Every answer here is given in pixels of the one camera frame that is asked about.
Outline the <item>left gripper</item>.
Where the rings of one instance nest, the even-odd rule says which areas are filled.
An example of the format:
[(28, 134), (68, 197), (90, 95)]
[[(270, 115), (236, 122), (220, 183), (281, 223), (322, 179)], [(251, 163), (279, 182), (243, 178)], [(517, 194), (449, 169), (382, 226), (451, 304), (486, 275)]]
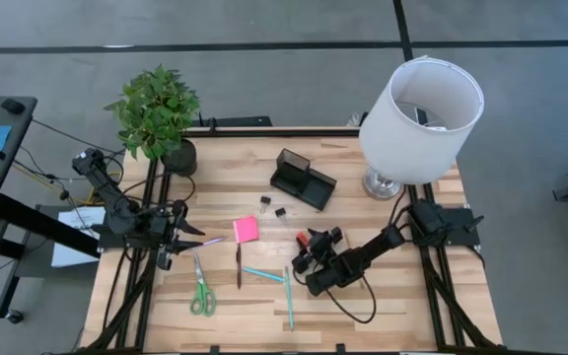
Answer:
[(168, 221), (161, 246), (157, 256), (157, 266), (162, 270), (170, 270), (172, 257), (183, 251), (202, 246), (202, 242), (180, 241), (178, 229), (187, 234), (204, 236), (205, 233), (192, 227), (186, 220), (187, 205), (184, 200), (177, 200), (172, 204), (172, 218)]

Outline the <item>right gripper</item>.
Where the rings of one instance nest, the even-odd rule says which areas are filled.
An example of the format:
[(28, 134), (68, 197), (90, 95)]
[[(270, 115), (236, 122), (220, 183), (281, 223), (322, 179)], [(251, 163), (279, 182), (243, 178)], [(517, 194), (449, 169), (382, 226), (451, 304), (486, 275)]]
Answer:
[(338, 227), (324, 232), (308, 229), (308, 232), (308, 247), (300, 247), (298, 255), (292, 260), (293, 269), (299, 274), (306, 272), (313, 260), (322, 263), (335, 256), (333, 247), (342, 240), (342, 231)]

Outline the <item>green-handled scissors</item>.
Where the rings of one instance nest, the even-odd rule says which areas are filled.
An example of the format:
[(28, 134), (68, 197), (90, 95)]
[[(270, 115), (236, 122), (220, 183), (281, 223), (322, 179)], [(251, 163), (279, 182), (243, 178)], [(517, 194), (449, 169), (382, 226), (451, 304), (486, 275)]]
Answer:
[(205, 315), (206, 317), (211, 317), (214, 315), (216, 310), (216, 298), (214, 292), (205, 282), (197, 253), (193, 254), (193, 260), (196, 275), (196, 289), (194, 297), (190, 303), (190, 312), (195, 316)]

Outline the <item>black mesh desk organizer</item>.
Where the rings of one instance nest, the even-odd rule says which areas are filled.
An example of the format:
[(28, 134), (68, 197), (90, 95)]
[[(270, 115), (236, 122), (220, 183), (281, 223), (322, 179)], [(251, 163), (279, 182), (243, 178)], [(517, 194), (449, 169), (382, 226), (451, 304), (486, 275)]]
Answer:
[(322, 211), (334, 192), (337, 181), (311, 168), (311, 161), (283, 149), (276, 159), (270, 185)]

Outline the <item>teal pen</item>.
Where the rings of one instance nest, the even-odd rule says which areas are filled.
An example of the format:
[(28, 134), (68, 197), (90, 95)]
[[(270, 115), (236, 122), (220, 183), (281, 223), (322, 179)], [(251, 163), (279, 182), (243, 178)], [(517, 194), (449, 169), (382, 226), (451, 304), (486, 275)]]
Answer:
[(280, 283), (285, 282), (285, 278), (278, 276), (278, 275), (275, 275), (275, 274), (268, 273), (268, 272), (264, 272), (264, 271), (260, 271), (260, 270), (256, 270), (256, 269), (252, 269), (252, 268), (248, 268), (248, 267), (243, 267), (242, 271), (249, 273), (249, 274), (252, 274), (252, 275), (264, 277), (264, 278), (267, 278), (267, 279), (272, 280), (272, 281), (276, 281), (276, 282), (280, 282)]

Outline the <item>pink sticky note pad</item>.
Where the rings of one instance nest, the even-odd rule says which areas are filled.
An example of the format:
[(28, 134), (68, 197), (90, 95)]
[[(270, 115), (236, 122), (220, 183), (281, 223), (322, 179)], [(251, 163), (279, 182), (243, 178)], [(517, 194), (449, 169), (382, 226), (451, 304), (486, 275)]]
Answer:
[(233, 229), (237, 244), (257, 241), (259, 239), (257, 219), (253, 215), (235, 220), (233, 222)]

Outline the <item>black plant pot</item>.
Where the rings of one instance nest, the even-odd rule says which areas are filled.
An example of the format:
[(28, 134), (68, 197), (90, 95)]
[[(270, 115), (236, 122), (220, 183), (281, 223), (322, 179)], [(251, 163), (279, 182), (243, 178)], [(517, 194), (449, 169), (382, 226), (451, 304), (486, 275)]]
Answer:
[(186, 139), (180, 141), (177, 150), (162, 157), (165, 168), (180, 177), (191, 177), (197, 169), (197, 154), (194, 144)]

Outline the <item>silver lamp base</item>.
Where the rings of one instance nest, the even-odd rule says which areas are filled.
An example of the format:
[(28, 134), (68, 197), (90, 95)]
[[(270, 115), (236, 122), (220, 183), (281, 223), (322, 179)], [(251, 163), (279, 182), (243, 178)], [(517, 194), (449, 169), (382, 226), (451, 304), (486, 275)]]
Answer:
[(385, 177), (373, 168), (369, 168), (363, 177), (363, 188), (369, 197), (384, 201), (396, 196), (402, 185), (400, 182)]

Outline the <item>white paper sheet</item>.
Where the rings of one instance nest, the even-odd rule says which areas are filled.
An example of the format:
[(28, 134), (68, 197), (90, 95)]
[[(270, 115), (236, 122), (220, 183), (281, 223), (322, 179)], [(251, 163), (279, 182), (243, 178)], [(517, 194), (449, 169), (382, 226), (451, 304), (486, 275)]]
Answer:
[[(69, 227), (80, 230), (83, 234), (91, 236), (96, 241), (100, 234), (92, 230), (93, 225), (100, 225), (104, 222), (106, 211), (103, 207), (76, 207), (70, 211), (58, 213), (58, 221)], [(55, 243), (52, 254), (52, 267), (67, 267), (72, 265), (84, 264), (98, 261), (95, 256), (76, 251)]]

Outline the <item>black power strip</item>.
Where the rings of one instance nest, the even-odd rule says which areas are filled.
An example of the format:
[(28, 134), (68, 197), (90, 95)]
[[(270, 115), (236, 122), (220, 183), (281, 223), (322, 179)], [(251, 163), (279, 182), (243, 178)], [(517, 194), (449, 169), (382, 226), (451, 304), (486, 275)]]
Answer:
[(198, 117), (192, 121), (193, 127), (270, 127), (271, 125), (272, 122), (269, 116)]

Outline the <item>green leafy plant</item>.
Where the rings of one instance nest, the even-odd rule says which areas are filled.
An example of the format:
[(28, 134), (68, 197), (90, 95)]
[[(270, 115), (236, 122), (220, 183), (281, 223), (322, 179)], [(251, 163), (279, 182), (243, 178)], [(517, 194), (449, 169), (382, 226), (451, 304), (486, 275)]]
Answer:
[(183, 134), (200, 111), (200, 99), (177, 69), (160, 64), (124, 84), (118, 100), (105, 110), (120, 122), (117, 138), (127, 154), (155, 160), (181, 148)]

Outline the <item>white lamp shade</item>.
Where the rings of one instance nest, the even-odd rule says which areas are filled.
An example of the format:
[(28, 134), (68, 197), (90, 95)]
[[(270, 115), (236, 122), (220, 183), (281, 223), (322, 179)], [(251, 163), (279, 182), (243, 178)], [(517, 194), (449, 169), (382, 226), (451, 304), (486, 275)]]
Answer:
[(391, 74), (360, 127), (360, 146), (388, 179), (429, 183), (450, 169), (483, 110), (482, 90), (468, 72), (421, 56)]

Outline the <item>grey side desk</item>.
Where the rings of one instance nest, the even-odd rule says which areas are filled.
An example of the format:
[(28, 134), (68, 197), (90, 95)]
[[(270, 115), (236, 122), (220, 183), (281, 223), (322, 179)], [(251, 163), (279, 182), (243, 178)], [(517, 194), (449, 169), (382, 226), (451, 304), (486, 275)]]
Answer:
[[(1, 108), (1, 104), (8, 98), (22, 103), (26, 110), (22, 114), (12, 114)], [(4, 238), (7, 228), (14, 225), (47, 241), (98, 257), (99, 242), (94, 238), (1, 192), (3, 182), (33, 120), (36, 104), (37, 99), (33, 97), (0, 97), (0, 125), (12, 127), (3, 148), (6, 157), (0, 161), (0, 255), (11, 259), (13, 265), (17, 266), (25, 256), (36, 250), (29, 248), (26, 242), (15, 243)]]

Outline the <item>black aluminium table frame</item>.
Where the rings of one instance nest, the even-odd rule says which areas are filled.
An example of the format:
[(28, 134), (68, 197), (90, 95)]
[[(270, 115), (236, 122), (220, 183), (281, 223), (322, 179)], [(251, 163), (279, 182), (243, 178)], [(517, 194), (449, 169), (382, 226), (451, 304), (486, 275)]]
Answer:
[[(407, 184), (388, 201), (369, 197), (363, 188), (368, 168), (355, 127), (191, 129), (197, 153), (191, 178), (172, 177), (144, 156), (124, 161), (120, 190), (134, 199), (160, 203), (182, 199), (187, 222), (205, 233), (182, 233), (182, 241), (223, 242), (175, 255), (170, 270), (157, 266), (155, 250), (135, 248), (130, 259), (119, 250), (100, 258), (81, 346), (76, 355), (503, 355), (497, 319), (476, 254), (454, 244), (418, 247), (407, 242), (372, 261), (362, 279), (314, 296), (305, 275), (294, 272), (299, 253), (296, 235), (335, 227), (345, 231), (351, 248), (376, 237), (391, 221), (407, 222), (399, 210), (419, 199), (445, 208), (464, 208), (456, 166), (437, 180)], [(288, 149), (311, 161), (311, 168), (337, 181), (325, 208), (316, 208), (270, 185), (276, 159)], [(264, 213), (260, 197), (271, 198)], [(275, 211), (286, 210), (287, 221)], [(294, 331), (289, 328), (285, 284), (242, 272), (237, 288), (235, 220), (253, 215), (259, 239), (240, 244), (242, 268), (284, 278), (288, 266)], [(193, 315), (197, 253), (208, 287), (214, 292), (213, 316)]]

